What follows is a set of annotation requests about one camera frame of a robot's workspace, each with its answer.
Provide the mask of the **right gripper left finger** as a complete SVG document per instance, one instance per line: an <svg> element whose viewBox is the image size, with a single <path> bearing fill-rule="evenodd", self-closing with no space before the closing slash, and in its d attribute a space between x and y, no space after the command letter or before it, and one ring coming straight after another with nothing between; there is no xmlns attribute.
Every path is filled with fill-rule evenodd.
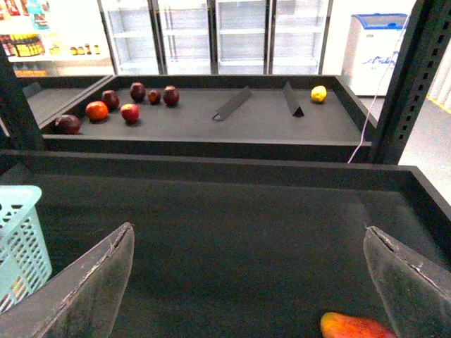
<svg viewBox="0 0 451 338"><path fill-rule="evenodd" d="M108 337L132 270L124 223L43 287L1 314L2 337Z"/></svg>

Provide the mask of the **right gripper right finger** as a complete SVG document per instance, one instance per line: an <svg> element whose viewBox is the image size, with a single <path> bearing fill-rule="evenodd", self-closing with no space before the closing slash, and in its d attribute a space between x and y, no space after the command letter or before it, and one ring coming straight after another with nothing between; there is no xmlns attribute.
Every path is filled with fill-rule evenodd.
<svg viewBox="0 0 451 338"><path fill-rule="evenodd" d="M371 226L364 256L398 337L450 336L450 272Z"/></svg>

